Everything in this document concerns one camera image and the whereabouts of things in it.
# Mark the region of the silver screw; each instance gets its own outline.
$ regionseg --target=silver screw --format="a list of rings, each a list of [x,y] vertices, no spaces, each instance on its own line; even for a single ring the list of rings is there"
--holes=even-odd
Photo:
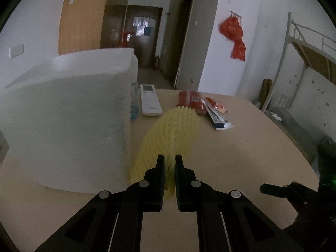
[[[241,193],[238,190],[233,190],[230,194],[233,198],[239,198],[241,196]]]
[[[200,181],[197,181],[197,180],[194,180],[190,183],[194,188],[198,188],[201,186],[201,182]]]
[[[110,196],[110,193],[105,190],[99,193],[99,198],[101,199],[106,199],[108,196]]]
[[[139,186],[142,187],[142,188],[145,188],[147,186],[149,186],[149,182],[146,181],[146,180],[142,180],[139,182]]]

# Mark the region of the red plastic bag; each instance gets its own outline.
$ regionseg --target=red plastic bag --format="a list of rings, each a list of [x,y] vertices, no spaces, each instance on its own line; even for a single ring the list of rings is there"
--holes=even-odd
[[[180,91],[178,106],[189,107],[195,110],[196,113],[206,114],[207,110],[202,103],[202,95],[195,91]]]
[[[231,58],[245,61],[245,51],[245,44],[242,40],[238,39],[235,41],[235,46],[231,52]]]
[[[238,17],[231,16],[227,18],[219,28],[219,31],[228,39],[234,41],[237,38],[237,33],[240,33],[239,31],[240,25],[239,25],[239,20]]]

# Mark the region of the transparent plastic bottle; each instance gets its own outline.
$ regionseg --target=transparent plastic bottle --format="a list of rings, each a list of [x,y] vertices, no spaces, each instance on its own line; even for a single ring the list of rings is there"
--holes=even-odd
[[[131,85],[131,120],[135,120],[139,114],[139,84]]]

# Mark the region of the fire extinguisher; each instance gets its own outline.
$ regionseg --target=fire extinguisher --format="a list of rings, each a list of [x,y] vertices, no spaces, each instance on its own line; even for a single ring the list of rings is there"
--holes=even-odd
[[[155,62],[154,62],[154,69],[158,70],[159,69],[159,63],[160,63],[160,56],[155,57]]]

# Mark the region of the floor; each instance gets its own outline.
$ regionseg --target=floor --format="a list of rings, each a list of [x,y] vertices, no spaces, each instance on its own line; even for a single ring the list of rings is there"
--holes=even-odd
[[[139,69],[138,83],[153,84],[155,89],[173,89],[160,71],[154,69]]]

